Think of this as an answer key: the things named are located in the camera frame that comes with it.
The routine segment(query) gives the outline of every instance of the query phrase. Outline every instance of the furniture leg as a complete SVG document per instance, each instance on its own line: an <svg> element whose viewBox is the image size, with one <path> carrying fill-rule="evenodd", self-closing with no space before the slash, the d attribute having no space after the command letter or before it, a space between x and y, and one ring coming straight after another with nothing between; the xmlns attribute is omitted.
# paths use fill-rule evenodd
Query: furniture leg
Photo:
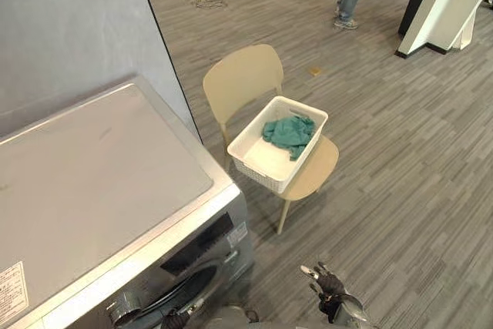
<svg viewBox="0 0 493 329"><path fill-rule="evenodd" d="M279 226L277 228L277 235L280 235L283 232L284 221L286 221L287 211L290 210L290 205L290 200L284 202L283 212L280 215Z"/></svg>
<svg viewBox="0 0 493 329"><path fill-rule="evenodd" d="M231 138L226 130L226 125L221 124L221 133L223 134L223 145L224 145L224 168L226 171L230 169L231 157L228 154L228 145L231 143Z"/></svg>

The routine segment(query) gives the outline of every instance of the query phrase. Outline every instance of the washing machine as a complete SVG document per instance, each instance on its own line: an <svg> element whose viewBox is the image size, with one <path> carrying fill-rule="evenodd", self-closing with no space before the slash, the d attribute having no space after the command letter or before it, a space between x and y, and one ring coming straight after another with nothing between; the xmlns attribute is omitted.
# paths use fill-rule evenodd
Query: washing machine
<svg viewBox="0 0 493 329"><path fill-rule="evenodd" d="M143 77L0 141L0 329L159 327L253 263L243 194Z"/></svg>

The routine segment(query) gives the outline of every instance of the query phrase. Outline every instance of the plastic basket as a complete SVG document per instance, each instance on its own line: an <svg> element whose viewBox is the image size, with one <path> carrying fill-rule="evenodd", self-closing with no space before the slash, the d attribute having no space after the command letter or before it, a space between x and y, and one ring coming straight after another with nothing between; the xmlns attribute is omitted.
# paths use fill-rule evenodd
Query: plastic basket
<svg viewBox="0 0 493 329"><path fill-rule="evenodd" d="M296 161L290 161L290 152L263 140L265 123L291 116L310 117L315 122L311 141ZM315 147L328 115L319 109L277 96L228 146L236 168L276 193L282 193Z"/></svg>

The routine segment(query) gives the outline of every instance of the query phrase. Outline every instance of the green towel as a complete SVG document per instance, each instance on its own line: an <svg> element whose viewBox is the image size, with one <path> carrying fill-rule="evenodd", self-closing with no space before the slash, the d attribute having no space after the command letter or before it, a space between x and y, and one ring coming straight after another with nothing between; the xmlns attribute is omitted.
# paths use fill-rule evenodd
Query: green towel
<svg viewBox="0 0 493 329"><path fill-rule="evenodd" d="M266 123L263 127L263 139L278 148L290 151L291 161L301 155L314 135L315 123L308 117L288 117Z"/></svg>

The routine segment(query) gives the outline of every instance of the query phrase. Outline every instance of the sneaker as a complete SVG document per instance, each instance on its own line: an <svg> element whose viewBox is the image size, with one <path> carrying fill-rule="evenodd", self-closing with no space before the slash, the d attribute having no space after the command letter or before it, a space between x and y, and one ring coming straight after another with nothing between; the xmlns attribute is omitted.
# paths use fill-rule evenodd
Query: sneaker
<svg viewBox="0 0 493 329"><path fill-rule="evenodd" d="M345 22L341 21L340 18L338 18L334 21L334 26L338 27L339 29L355 30L358 28L359 25L353 19Z"/></svg>

